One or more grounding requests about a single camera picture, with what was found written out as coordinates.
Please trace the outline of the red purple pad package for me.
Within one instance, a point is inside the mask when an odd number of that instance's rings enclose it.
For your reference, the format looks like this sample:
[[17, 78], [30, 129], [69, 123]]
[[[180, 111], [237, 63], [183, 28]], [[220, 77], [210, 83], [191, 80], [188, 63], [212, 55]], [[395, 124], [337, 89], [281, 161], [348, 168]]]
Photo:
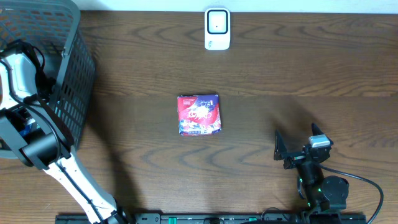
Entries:
[[178, 96], [177, 113], [182, 136], [212, 135], [222, 129], [217, 94]]

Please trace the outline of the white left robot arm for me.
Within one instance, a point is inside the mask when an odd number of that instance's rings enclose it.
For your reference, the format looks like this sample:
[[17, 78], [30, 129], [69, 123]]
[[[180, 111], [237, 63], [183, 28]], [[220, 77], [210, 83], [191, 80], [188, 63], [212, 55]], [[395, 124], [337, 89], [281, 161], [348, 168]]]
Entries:
[[2, 146], [58, 181], [90, 223], [134, 223], [78, 158], [72, 133], [48, 105], [56, 81], [44, 68], [44, 54], [32, 44], [15, 40], [1, 50]]

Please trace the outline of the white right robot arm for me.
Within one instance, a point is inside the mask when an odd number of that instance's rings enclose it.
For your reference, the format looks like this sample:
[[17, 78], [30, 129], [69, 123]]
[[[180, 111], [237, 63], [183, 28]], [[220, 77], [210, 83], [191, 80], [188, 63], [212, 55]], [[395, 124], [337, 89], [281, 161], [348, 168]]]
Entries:
[[285, 169], [296, 169], [297, 191], [300, 198], [317, 212], [332, 212], [346, 208], [349, 183], [346, 179], [323, 175], [320, 164], [330, 157], [333, 141], [312, 124], [312, 135], [301, 151], [289, 152], [281, 133], [275, 131], [274, 160], [284, 162]]

